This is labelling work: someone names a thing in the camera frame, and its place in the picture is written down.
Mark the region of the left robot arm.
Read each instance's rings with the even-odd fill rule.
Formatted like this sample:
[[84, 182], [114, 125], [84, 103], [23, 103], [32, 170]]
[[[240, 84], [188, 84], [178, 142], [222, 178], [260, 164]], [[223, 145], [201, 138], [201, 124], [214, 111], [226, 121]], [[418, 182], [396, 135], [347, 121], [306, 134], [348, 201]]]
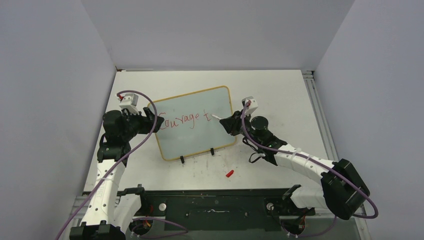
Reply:
[[84, 200], [88, 208], [80, 225], [70, 229], [69, 239], [124, 240], [133, 216], [144, 215], [149, 210], [149, 201], [142, 197], [142, 187], [125, 190], [128, 196], [116, 204], [129, 155], [136, 150], [130, 141], [136, 135], [149, 138], [164, 122], [155, 107], [144, 107], [143, 111], [131, 114], [128, 110], [111, 110], [103, 115], [105, 132], [97, 152], [95, 187]]

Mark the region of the yellow framed whiteboard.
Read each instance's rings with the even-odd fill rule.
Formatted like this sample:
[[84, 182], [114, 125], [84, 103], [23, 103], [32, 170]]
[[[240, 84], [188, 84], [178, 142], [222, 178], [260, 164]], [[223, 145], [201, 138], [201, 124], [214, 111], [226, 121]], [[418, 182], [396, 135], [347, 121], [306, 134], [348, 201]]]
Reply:
[[237, 138], [227, 134], [219, 120], [211, 116], [230, 117], [234, 112], [230, 90], [225, 85], [156, 100], [154, 106], [164, 118], [155, 137], [165, 161], [236, 143]]

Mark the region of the aluminium frame rail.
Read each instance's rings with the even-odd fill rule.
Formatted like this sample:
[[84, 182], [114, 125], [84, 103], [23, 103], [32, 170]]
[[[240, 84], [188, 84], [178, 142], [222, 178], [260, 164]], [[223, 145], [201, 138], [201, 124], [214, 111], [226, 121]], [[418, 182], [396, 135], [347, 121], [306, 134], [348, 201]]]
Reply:
[[[116, 74], [107, 112], [121, 111], [117, 95], [136, 94], [136, 107], [143, 113], [145, 107], [155, 108], [154, 102], [157, 100], [226, 86], [229, 88], [233, 113], [241, 111], [241, 115], [245, 117], [242, 99], [254, 97], [258, 108], [251, 114], [251, 118], [265, 117], [268, 120], [268, 129], [279, 139], [316, 158], [338, 162], [340, 159], [334, 150], [313, 79], [310, 72], [303, 73], [300, 70], [122, 71]], [[129, 142], [136, 149], [128, 157], [119, 183], [116, 204], [128, 196], [126, 190], [137, 187], [142, 187], [145, 191], [319, 187], [319, 184], [306, 176], [265, 161], [244, 143], [241, 134], [234, 136], [235, 144], [215, 149], [214, 155], [208, 151], [186, 157], [184, 164], [180, 159], [162, 159], [155, 134], [149, 138], [138, 134]], [[93, 166], [89, 170], [85, 186], [88, 196], [96, 185], [97, 153], [93, 157]], [[226, 177], [231, 170], [234, 170], [233, 175]], [[68, 237], [71, 228], [81, 224], [87, 211], [88, 205], [83, 203], [84, 201], [66, 222], [69, 226]], [[317, 216], [331, 217], [335, 222], [342, 220], [328, 209], [322, 208], [318, 208]], [[260, 229], [189, 231], [185, 228], [168, 231], [164, 227], [164, 223], [159, 222], [147, 233], [147, 237], [136, 234], [128, 227], [125, 239], [221, 240], [227, 236], [235, 240], [266, 239], [272, 233], [278, 236], [287, 234], [295, 239], [311, 236]]]

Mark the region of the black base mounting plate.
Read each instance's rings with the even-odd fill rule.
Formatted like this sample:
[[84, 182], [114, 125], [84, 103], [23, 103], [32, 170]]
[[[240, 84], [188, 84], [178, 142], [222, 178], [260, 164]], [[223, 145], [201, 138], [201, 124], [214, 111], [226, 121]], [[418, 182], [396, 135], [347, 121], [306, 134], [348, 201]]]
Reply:
[[333, 218], [319, 218], [317, 207], [295, 206], [294, 190], [142, 190], [141, 206], [128, 228], [145, 238], [158, 223], [166, 231], [264, 230], [301, 237], [329, 232]]

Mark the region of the red marker cap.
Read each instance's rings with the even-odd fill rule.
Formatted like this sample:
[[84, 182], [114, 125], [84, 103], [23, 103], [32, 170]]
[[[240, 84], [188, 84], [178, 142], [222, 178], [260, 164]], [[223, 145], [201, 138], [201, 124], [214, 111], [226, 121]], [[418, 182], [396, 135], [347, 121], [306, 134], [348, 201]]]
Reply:
[[229, 177], [231, 177], [232, 175], [234, 174], [234, 170], [232, 169], [232, 170], [230, 170], [225, 176], [227, 177], [227, 178], [229, 178]]

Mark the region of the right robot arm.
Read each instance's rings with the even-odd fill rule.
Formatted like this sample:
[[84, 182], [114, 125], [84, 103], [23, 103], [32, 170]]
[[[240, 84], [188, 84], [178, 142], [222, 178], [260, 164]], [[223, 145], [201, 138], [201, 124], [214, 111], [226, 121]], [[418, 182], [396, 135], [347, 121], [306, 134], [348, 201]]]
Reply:
[[370, 191], [350, 161], [314, 157], [293, 147], [268, 129], [269, 122], [263, 116], [251, 118], [236, 111], [219, 123], [229, 135], [243, 135], [243, 142], [268, 163], [293, 170], [319, 184], [316, 188], [294, 187], [282, 201], [287, 213], [296, 214], [304, 208], [327, 209], [348, 220], [358, 216], [356, 212], [364, 202], [370, 202]]

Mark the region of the red capped whiteboard marker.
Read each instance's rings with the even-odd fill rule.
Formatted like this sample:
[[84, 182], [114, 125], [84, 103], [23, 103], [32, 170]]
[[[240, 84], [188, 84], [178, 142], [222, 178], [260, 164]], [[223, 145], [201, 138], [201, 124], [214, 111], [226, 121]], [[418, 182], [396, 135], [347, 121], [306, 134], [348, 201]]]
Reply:
[[222, 119], [223, 119], [223, 118], [221, 118], [221, 117], [219, 117], [219, 116], [217, 116], [217, 115], [215, 115], [215, 114], [211, 114], [211, 116], [212, 116], [213, 118], [217, 119], [217, 120], [222, 120]]

